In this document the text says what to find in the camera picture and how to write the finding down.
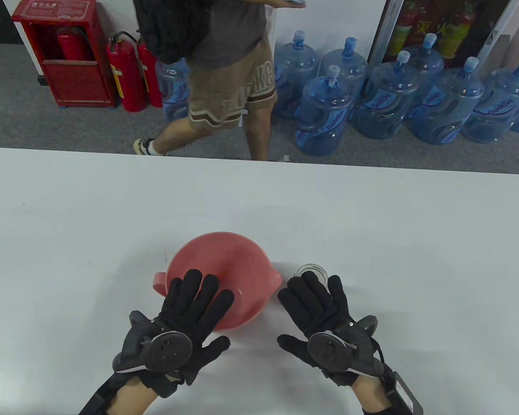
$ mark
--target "man walking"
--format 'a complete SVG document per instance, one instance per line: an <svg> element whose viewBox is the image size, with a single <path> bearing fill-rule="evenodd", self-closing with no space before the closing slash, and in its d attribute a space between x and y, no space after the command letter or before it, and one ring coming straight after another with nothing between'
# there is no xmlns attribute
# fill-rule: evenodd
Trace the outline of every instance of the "man walking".
<svg viewBox="0 0 519 415"><path fill-rule="evenodd" d="M154 140L136 140L137 154L164 156L217 130L242 125L244 120L252 159L267 160L277 92L265 5L305 7L291 0L214 2L210 30L187 59L189 116L170 123Z"/></svg>

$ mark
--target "floor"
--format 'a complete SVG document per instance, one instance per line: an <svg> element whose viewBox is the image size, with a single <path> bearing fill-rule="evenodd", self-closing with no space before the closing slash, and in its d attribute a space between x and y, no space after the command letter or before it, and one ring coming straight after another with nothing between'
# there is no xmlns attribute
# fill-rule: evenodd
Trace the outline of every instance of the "floor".
<svg viewBox="0 0 519 415"><path fill-rule="evenodd" d="M84 152L131 153L135 138L152 137L164 121L160 109L137 114L123 108L58 109L22 45L0 45L0 147ZM335 154L314 158L292 143L293 122L275 120L270 154L292 162L385 166L415 169L509 172L519 174L519 135L484 146L459 137L448 146L435 147L416 140L405 128L383 142L360 136L347 127ZM249 158L243 131L220 132L177 150L173 156Z"/></svg>

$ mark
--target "pink bowl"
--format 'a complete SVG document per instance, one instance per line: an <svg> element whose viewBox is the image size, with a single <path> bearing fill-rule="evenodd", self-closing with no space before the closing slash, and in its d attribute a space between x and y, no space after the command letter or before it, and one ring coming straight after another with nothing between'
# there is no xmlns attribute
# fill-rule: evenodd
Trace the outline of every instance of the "pink bowl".
<svg viewBox="0 0 519 415"><path fill-rule="evenodd" d="M154 289L165 297L171 280L183 278L189 269L216 275L219 292L224 289L234 292L234 304L216 330L234 330L250 322L267 306L282 283L281 274L265 252L236 233L207 233L187 243L175 254L167 273L156 273Z"/></svg>

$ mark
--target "hand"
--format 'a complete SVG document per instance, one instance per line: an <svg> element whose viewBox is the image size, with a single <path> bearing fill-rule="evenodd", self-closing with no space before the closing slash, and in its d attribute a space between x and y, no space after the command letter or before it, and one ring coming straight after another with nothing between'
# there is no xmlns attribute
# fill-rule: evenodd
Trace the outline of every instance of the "hand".
<svg viewBox="0 0 519 415"><path fill-rule="evenodd" d="M275 9L279 8L290 8L290 9L303 9L306 4L303 3L295 3L291 0L245 0L249 3L261 3L271 6Z"/></svg>
<svg viewBox="0 0 519 415"><path fill-rule="evenodd" d="M329 292L311 271L293 277L287 287L279 292L279 301L290 314L296 326L310 338L317 332L335 330L347 320L354 321L348 311L348 301L337 275L327 282ZM277 338L281 348L311 367L320 368L323 374L337 385L353 385L358 375L353 372L331 372L322 368L309 354L308 343L288 334Z"/></svg>
<svg viewBox="0 0 519 415"><path fill-rule="evenodd" d="M226 336L204 348L202 343L232 306L234 294L224 290L214 299L219 289L215 275L204 278L202 289L201 283L200 271L191 269L184 280L171 281L154 320L138 311L130 314L131 330L113 360L116 374L135 374L147 388L166 398L177 385L192 385L200 369L228 349L231 342Z"/></svg>
<svg viewBox="0 0 519 415"><path fill-rule="evenodd" d="M178 370L187 385L192 385L198 372L231 345L228 337L220 336L202 347L204 340L232 306L234 294L226 289L214 300L219 279L215 275L206 275L198 292L201 283L202 273L197 269L188 271L184 280L173 279L157 317L171 330L185 334L192 341L192 354Z"/></svg>

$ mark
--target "white sock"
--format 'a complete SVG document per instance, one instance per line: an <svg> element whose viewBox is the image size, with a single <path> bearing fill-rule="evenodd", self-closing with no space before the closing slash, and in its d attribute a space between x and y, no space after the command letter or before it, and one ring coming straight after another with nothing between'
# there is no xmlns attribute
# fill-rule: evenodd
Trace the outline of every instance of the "white sock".
<svg viewBox="0 0 519 415"><path fill-rule="evenodd" d="M160 154L159 152L157 152L156 150L154 150L154 140L150 141L148 143L148 152L152 155L152 156L164 156L165 154Z"/></svg>

